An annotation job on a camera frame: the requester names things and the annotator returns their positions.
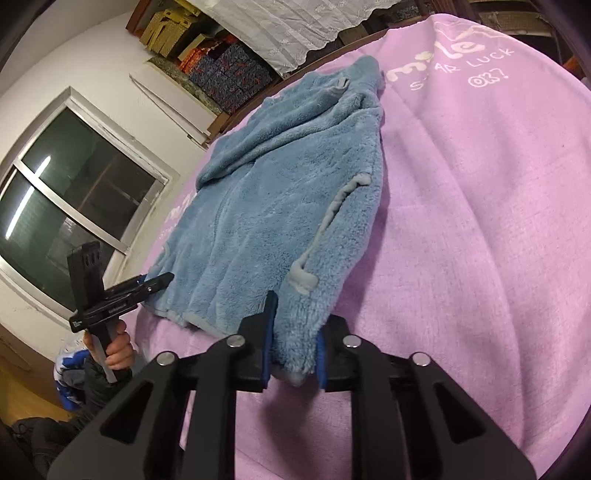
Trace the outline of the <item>person's left forearm black sleeve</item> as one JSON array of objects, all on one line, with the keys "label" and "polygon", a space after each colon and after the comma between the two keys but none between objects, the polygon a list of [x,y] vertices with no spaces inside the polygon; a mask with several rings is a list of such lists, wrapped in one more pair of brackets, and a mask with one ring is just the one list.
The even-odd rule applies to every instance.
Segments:
[{"label": "person's left forearm black sleeve", "polygon": [[122,379],[106,380],[92,357],[83,363],[83,402],[67,419],[32,416],[1,425],[1,477],[45,479],[53,462],[132,378],[135,357],[122,362]]}]

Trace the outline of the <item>person's left hand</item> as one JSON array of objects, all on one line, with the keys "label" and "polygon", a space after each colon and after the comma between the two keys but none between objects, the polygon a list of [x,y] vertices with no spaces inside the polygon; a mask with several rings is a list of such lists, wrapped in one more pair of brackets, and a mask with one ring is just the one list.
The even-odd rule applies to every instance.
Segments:
[{"label": "person's left hand", "polygon": [[105,363],[111,370],[126,370],[134,363],[134,349],[122,320],[117,322],[115,332],[115,339],[106,348]]}]

